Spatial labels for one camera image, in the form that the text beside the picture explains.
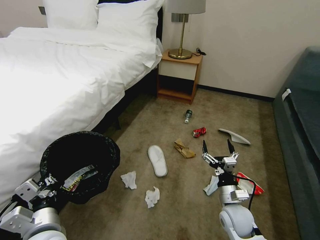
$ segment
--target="trash bag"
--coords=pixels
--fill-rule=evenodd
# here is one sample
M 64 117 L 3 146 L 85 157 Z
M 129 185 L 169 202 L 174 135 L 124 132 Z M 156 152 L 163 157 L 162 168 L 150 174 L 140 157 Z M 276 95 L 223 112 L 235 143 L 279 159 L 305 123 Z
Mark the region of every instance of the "trash bag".
M 58 197 L 84 204 L 104 192 L 120 164 L 120 149 L 96 132 L 76 132 L 54 141 L 43 153 L 40 174 L 51 174 L 59 186 Z

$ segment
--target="table lamp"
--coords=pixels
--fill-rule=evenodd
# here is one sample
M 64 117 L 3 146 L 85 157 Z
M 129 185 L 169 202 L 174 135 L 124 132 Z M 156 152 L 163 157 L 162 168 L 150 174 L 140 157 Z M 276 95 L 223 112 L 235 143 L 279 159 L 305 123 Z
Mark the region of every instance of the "table lamp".
M 168 0 L 166 11 L 183 14 L 180 47 L 179 49 L 171 49 L 169 51 L 169 57 L 175 59 L 191 58 L 192 52 L 182 48 L 186 15 L 204 13 L 206 11 L 206 0 Z

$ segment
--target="baseboard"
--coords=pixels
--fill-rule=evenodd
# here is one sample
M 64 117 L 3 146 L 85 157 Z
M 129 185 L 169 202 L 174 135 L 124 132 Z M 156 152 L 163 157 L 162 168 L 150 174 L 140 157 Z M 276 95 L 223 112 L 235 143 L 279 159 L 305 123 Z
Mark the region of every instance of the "baseboard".
M 230 95 L 236 95 L 236 96 L 240 96 L 240 97 L 258 99 L 258 100 L 262 100 L 262 101 L 266 101 L 266 102 L 273 102 L 273 100 L 274 100 L 274 98 L 271 98 L 271 97 L 265 97 L 265 96 L 251 94 L 251 93 L 237 92 L 237 91 L 216 88 L 216 87 L 209 87 L 209 86 L 200 85 L 200 84 L 198 84 L 198 88 L 210 90 L 210 91 L 214 91 L 214 92 L 221 92 L 221 93 L 230 94 Z

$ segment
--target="paper bag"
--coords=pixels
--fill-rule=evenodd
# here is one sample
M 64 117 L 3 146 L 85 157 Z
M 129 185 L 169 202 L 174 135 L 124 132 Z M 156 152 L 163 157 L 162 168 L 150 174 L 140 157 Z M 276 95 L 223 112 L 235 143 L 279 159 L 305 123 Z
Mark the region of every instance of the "paper bag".
M 192 158 L 195 157 L 196 154 L 192 150 L 190 150 L 188 147 L 186 147 L 181 139 L 179 138 L 174 142 L 174 147 L 185 157 L 185 158 Z

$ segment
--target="white bed sheet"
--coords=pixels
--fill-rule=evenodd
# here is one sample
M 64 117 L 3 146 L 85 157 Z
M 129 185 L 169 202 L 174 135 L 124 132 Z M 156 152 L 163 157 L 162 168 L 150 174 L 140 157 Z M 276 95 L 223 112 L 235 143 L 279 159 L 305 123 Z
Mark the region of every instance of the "white bed sheet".
M 0 39 L 0 204 L 59 137 L 91 130 L 161 59 L 159 46 L 83 30 L 18 28 Z

